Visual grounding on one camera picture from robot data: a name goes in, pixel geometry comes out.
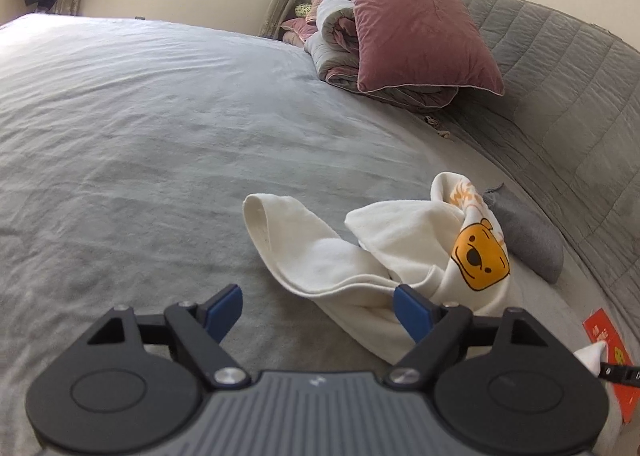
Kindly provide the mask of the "white Winnie Pooh sweatshirt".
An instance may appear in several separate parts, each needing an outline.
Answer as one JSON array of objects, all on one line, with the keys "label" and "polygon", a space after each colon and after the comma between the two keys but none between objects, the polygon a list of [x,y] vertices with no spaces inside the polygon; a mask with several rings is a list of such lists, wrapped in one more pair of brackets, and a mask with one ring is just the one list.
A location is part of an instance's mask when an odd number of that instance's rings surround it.
[{"label": "white Winnie Pooh sweatshirt", "polygon": [[344,224],[353,242],[291,196],[247,196],[243,218],[262,261],[287,291],[313,301],[390,364],[414,346],[392,306],[396,287],[407,284],[436,305],[462,305],[481,317],[522,307],[590,372],[599,370],[604,343],[591,343],[549,283],[510,253],[483,195],[458,173],[439,173],[427,199],[350,211]]}]

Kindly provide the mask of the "red booklet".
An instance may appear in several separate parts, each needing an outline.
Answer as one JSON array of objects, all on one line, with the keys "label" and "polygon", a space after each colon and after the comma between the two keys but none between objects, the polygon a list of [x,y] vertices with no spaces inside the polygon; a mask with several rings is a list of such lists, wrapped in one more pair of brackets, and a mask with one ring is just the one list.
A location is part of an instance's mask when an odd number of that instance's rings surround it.
[{"label": "red booklet", "polygon": [[[601,350],[601,363],[638,366],[632,363],[622,336],[603,308],[593,312],[587,320],[584,320],[582,326],[584,326],[591,343],[604,343],[604,348]],[[634,417],[634,411],[639,405],[639,385],[612,385],[618,406],[620,406],[620,415],[622,415],[623,423],[629,424],[632,417]]]}]

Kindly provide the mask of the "folded grey sweater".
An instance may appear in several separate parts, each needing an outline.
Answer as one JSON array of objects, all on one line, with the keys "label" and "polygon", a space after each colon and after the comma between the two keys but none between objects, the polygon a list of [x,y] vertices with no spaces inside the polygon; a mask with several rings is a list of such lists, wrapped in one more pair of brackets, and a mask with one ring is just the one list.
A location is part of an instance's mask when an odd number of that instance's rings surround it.
[{"label": "folded grey sweater", "polygon": [[564,265],[563,240],[555,226],[504,184],[486,191],[483,199],[500,223],[510,253],[547,283],[555,284]]}]

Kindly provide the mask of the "grey quilted headboard cover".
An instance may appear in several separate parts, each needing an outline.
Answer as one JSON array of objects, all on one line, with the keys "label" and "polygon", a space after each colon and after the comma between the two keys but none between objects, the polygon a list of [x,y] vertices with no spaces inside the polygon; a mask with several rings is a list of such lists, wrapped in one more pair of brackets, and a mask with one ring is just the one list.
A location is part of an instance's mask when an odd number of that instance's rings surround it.
[{"label": "grey quilted headboard cover", "polygon": [[448,114],[563,233],[639,326],[639,54],[526,0],[462,0],[506,91],[461,90]]}]

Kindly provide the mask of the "dusty pink pillow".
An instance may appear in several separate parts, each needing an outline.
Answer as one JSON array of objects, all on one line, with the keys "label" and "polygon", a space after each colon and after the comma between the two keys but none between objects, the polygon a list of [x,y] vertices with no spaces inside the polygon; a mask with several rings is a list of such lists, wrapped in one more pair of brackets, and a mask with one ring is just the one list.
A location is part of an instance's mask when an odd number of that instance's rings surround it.
[{"label": "dusty pink pillow", "polygon": [[352,0],[358,88],[476,88],[504,94],[498,64],[462,0]]}]

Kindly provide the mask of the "folded grey pink quilt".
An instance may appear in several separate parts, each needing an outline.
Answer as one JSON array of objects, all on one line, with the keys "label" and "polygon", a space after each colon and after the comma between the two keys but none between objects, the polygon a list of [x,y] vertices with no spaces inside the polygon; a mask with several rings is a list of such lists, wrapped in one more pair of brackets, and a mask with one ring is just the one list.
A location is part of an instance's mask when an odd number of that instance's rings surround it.
[{"label": "folded grey pink quilt", "polygon": [[[358,88],[359,42],[352,0],[311,0],[294,9],[295,16],[280,25],[282,40],[304,49],[314,61],[322,82],[351,92]],[[367,96],[415,113],[444,108],[458,93],[456,87],[385,87]]]}]

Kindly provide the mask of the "small beige keychain trinket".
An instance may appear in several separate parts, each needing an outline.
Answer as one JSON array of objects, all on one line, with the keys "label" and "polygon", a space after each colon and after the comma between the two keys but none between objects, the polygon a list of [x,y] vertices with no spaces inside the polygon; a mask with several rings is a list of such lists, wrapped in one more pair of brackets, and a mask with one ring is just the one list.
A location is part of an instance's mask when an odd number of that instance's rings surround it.
[{"label": "small beige keychain trinket", "polygon": [[442,127],[442,123],[437,118],[431,115],[425,115],[424,121],[438,133],[439,137],[442,137],[444,139],[448,139],[450,137],[451,133],[447,129]]}]

